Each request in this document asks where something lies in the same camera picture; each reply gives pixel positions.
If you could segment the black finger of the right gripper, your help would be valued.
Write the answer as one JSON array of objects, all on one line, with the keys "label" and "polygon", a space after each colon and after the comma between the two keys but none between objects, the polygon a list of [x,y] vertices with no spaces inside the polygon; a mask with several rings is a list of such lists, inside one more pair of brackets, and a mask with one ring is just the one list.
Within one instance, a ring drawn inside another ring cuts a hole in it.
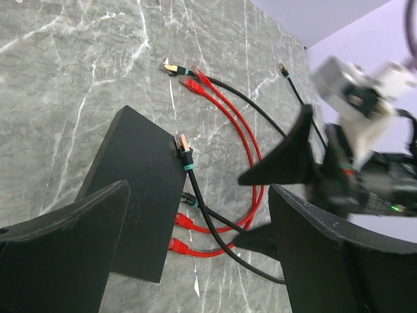
[{"label": "black finger of the right gripper", "polygon": [[260,225],[234,238],[238,248],[257,252],[274,260],[279,260],[276,238],[271,223]]}]

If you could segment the black network switch box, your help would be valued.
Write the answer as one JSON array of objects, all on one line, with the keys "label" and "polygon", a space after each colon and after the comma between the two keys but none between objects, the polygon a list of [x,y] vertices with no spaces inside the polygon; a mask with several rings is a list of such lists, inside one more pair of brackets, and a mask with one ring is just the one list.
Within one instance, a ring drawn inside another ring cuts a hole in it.
[{"label": "black network switch box", "polygon": [[129,106],[115,114],[76,198],[120,180],[130,200],[112,271],[159,283],[186,172],[173,135]]}]

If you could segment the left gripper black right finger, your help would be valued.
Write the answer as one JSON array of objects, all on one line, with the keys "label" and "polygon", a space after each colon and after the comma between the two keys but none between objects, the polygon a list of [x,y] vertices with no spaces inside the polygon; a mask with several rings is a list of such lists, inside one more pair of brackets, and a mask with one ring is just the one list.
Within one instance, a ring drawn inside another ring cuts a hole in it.
[{"label": "left gripper black right finger", "polygon": [[357,226],[279,185],[268,206],[293,312],[415,312],[416,244]]}]

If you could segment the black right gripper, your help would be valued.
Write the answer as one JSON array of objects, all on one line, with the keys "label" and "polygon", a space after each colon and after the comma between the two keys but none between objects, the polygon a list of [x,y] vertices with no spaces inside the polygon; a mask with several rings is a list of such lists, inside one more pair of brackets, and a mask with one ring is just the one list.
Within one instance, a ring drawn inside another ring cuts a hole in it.
[{"label": "black right gripper", "polygon": [[416,216],[416,135],[409,154],[373,152],[359,170],[339,125],[326,127],[328,145],[315,165],[309,134],[311,105],[302,107],[290,133],[265,158],[238,178],[241,186],[306,186],[310,203],[341,218],[350,214]]}]

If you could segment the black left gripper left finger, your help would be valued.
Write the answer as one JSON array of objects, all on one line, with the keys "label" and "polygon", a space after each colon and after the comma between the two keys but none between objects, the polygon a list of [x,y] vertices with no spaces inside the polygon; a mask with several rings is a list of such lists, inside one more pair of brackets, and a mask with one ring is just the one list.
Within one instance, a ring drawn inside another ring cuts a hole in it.
[{"label": "black left gripper left finger", "polygon": [[2,312],[98,312],[130,199],[117,181],[1,228]]}]

